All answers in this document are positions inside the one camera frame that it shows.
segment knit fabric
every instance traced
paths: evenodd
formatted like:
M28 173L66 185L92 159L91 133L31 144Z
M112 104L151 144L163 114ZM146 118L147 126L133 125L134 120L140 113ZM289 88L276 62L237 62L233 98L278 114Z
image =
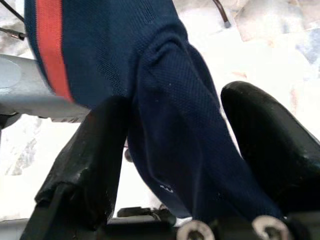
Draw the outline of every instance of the knit fabric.
M37 43L37 1L25 0L26 30L47 76ZM205 222L282 217L236 151L209 70L172 0L60 1L72 97L91 109L111 96L132 102L132 159L173 214Z

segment red stripe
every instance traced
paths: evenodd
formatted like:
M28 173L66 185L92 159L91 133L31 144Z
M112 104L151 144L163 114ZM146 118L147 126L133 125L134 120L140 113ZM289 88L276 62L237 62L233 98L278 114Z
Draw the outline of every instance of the red stripe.
M73 102L62 53L62 0L36 0L36 37L48 81L58 96Z

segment navy blue fabric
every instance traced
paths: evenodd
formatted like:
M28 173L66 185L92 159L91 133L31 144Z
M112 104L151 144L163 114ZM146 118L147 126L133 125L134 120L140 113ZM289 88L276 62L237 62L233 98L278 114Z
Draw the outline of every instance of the navy blue fabric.
M41 66L34 0L25 1L27 32ZM188 42L172 0L62 0L62 6L73 97L89 108L110 96L132 101L133 161L173 214L205 222L282 217L236 151L209 70Z

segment tiled floor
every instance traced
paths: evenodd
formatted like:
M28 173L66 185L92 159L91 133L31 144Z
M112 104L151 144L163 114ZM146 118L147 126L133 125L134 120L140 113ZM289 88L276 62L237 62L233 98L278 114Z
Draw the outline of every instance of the tiled floor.
M272 2L292 4L293 0L259 1L272 8L275 6ZM8 2L18 11L23 11L23 0ZM287 15L286 28L281 28L282 31L286 30L286 34L282 31L265 34L270 33L269 22L265 24L259 18L257 25L255 12L246 17L245 28L237 28L234 16L240 16L238 12L248 0L221 2L227 7L232 24L229 29L224 28L212 0L174 0L188 30L189 40L204 57L218 93L229 82L251 82L277 98L320 138L320 29L306 31L306 25L303 25L303 29L295 25L299 21L308 21L308 24L317 26L317 15L314 11L306 18L299 14L294 18ZM310 9L318 8L305 6L303 14L309 13ZM276 19L280 23L272 24L283 25L281 19ZM0 27L23 30L23 25L2 6ZM245 33L251 33L252 36L257 27L264 28L264 32L260 31L262 35L253 36L251 41L244 42ZM0 54L33 57L27 42L3 34L0 34ZM0 147L0 221L27 218L31 214L34 195L55 157L77 127L78 124L52 123L49 119L25 115L3 131ZM138 176L134 165L123 161L116 209L130 206L157 207L159 204Z

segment white floor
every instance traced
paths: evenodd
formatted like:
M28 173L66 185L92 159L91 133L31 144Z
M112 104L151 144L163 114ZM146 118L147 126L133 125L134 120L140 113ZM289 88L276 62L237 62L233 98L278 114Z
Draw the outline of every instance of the white floor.
M320 12L320 4L299 5L302 0L258 1L268 6L268 11L264 10L259 18L251 0L222 0L232 24L229 29L224 28L212 0L174 0L174 3L190 42L210 69L218 93L232 81L253 83L277 98L320 139L320 29L315 29L319 27L320 14L315 11ZM23 12L23 0L8 2ZM249 16L240 11L243 6ZM279 17L277 6L287 9L286 14ZM23 25L2 6L0 27L23 30ZM3 34L0 54L33 57L27 42ZM24 115L2 132L0 221L30 216L35 194L78 126ZM116 211L122 207L159 205L134 165L124 160Z

